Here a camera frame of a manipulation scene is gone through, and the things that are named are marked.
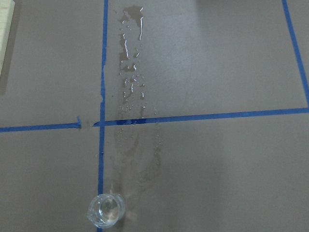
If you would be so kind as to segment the bamboo cutting board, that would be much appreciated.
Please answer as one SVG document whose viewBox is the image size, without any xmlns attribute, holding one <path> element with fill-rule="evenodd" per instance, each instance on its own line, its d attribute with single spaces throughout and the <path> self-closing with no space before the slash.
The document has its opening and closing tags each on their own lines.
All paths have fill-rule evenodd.
<svg viewBox="0 0 309 232">
<path fill-rule="evenodd" d="M 2 72 L 5 53 L 14 14 L 15 2 L 13 0 L 0 1 L 0 72 Z"/>
</svg>

